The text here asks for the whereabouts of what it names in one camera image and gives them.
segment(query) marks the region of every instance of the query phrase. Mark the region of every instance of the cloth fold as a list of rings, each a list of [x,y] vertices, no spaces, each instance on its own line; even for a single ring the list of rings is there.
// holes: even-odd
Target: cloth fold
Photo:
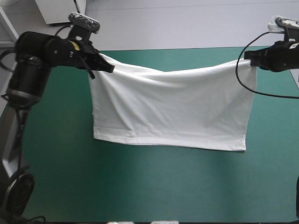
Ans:
[[[236,61],[163,72],[118,62],[93,71],[94,138],[132,145],[244,151],[254,94],[235,77]],[[256,89],[256,67],[239,62],[240,79]]]

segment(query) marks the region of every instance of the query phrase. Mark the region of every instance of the green table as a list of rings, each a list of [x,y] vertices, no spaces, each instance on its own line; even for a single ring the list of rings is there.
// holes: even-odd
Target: green table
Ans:
[[[124,63],[184,70],[235,60],[241,48],[103,52]],[[258,89],[299,93],[289,71],[258,70]],[[36,177],[25,216],[49,221],[295,220],[299,101],[255,95],[245,153],[131,146],[93,138],[88,76],[53,69],[34,106],[24,153]]]

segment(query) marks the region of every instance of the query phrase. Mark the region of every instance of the black cable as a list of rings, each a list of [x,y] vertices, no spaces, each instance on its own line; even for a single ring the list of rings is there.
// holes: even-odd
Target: black cable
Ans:
[[[0,67],[2,69],[4,69],[5,71],[9,71],[9,72],[13,72],[12,69],[6,67],[3,63],[2,63],[2,59],[6,56],[6,55],[9,55],[9,54],[12,54],[12,53],[15,53],[15,50],[14,49],[9,49],[9,50],[5,50],[1,53],[0,55]]]
[[[59,34],[59,32],[67,27],[71,27],[70,25],[67,25],[67,26],[64,26],[64,27],[61,27],[56,33],[54,36],[57,36]]]
[[[22,162],[22,124],[21,124],[21,116],[20,111],[18,109],[15,109],[15,113],[17,116],[17,122],[18,122],[18,139],[19,139],[19,158],[18,158],[18,169],[17,169],[17,180],[20,178],[20,169],[21,169],[21,162]]]
[[[296,96],[284,96],[284,95],[275,95],[275,94],[269,94],[269,93],[264,93],[264,92],[258,92],[258,91],[255,91],[255,90],[252,90],[251,88],[247,87],[245,84],[243,84],[239,78],[239,75],[238,75],[238,66],[239,66],[239,61],[241,59],[241,56],[242,54],[244,53],[244,51],[247,49],[247,47],[249,47],[249,45],[251,45],[253,42],[255,42],[257,39],[259,39],[261,36],[264,36],[266,34],[269,34],[270,32],[265,32],[261,35],[259,35],[256,39],[254,39],[253,41],[251,41],[249,44],[246,45],[246,47],[241,51],[239,57],[238,57],[238,61],[237,61],[237,64],[235,66],[235,75],[237,76],[237,79],[239,81],[239,83],[247,90],[253,92],[253,93],[256,93],[256,94],[260,94],[260,95],[264,95],[264,96],[269,96],[269,97],[279,97],[279,98],[290,98],[290,99],[299,99],[299,97],[296,97]]]
[[[75,56],[75,57],[79,58],[82,61],[82,64],[85,67],[85,69],[88,71],[90,78],[94,79],[95,78],[94,73],[91,70],[91,68],[89,67],[89,65],[86,63],[86,61],[83,58],[81,58],[80,56]]]
[[[36,222],[33,222],[33,221],[36,221],[37,219],[42,219],[43,220],[43,223],[45,224],[46,223],[46,218],[45,216],[36,216],[36,217],[33,217],[33,218],[30,218],[30,219],[26,219],[26,218],[22,218],[23,220],[21,220],[20,222],[18,222],[18,224],[30,224],[30,223],[36,223]]]

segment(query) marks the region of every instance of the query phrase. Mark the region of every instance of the sticker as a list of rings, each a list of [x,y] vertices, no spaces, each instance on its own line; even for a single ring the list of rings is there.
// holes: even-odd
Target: sticker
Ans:
[[[299,43],[295,43],[295,44],[293,44],[292,46],[290,46],[290,49],[294,49],[295,47],[298,46],[298,44],[299,44]]]
[[[70,42],[74,45],[75,50],[80,50],[79,45],[77,45],[77,43],[75,43],[74,41],[70,41]]]
[[[134,224],[133,222],[109,222],[107,224]]]
[[[154,221],[151,224],[178,224],[178,221]]]

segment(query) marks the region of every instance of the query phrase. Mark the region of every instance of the white cabinet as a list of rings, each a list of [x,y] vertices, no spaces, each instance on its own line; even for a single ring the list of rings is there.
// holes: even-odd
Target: white cabinet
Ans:
[[[36,0],[47,24],[69,22],[72,12],[85,14],[86,0]]]

